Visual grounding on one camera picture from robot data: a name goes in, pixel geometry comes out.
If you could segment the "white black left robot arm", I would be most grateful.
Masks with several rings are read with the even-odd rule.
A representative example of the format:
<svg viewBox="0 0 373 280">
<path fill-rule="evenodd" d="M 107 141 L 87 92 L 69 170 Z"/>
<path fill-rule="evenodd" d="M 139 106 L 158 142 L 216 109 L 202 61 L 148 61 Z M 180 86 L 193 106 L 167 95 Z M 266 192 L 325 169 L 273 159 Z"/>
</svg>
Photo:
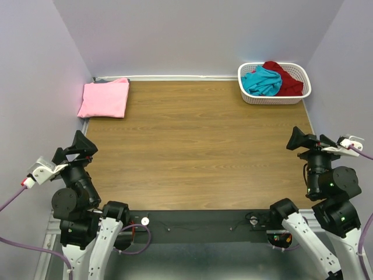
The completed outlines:
<svg viewBox="0 0 373 280">
<path fill-rule="evenodd" d="M 109 201 L 95 212 L 101 198 L 85 170 L 97 146 L 79 130 L 72 145 L 58 148 L 53 163 L 63 165 L 58 178 L 65 187 L 51 200 L 53 217 L 60 221 L 60 243 L 68 260 L 64 279 L 102 279 L 120 230 L 129 224 L 128 204 Z"/>
</svg>

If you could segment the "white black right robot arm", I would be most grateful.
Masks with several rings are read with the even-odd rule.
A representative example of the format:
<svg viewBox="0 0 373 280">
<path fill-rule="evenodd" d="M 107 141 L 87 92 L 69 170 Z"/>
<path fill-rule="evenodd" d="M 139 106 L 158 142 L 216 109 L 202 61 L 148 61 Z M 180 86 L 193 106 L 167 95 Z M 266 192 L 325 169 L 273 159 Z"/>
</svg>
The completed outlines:
<svg viewBox="0 0 373 280">
<path fill-rule="evenodd" d="M 372 223 L 361 225 L 351 199 L 361 194 L 357 173 L 347 166 L 332 167 L 341 156 L 363 155 L 364 139 L 347 135 L 336 142 L 325 135 L 305 134 L 294 127 L 288 150 L 305 148 L 297 156 L 306 161 L 306 197 L 316 204 L 314 217 L 331 241 L 331 252 L 311 230 L 299 209 L 288 198 L 270 206 L 269 224 L 285 228 L 314 262 L 325 279 L 372 279 L 372 268 L 364 250 L 365 235 Z"/>
</svg>

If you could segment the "pink t shirt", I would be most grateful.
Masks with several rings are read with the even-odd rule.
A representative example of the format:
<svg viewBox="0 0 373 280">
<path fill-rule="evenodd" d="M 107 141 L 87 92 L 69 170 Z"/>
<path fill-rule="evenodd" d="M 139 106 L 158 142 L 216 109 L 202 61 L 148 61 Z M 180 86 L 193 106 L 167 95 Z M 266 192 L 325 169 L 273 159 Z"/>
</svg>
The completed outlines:
<svg viewBox="0 0 373 280">
<path fill-rule="evenodd" d="M 129 85 L 127 78 L 85 84 L 83 101 L 77 116 L 124 118 Z"/>
</svg>

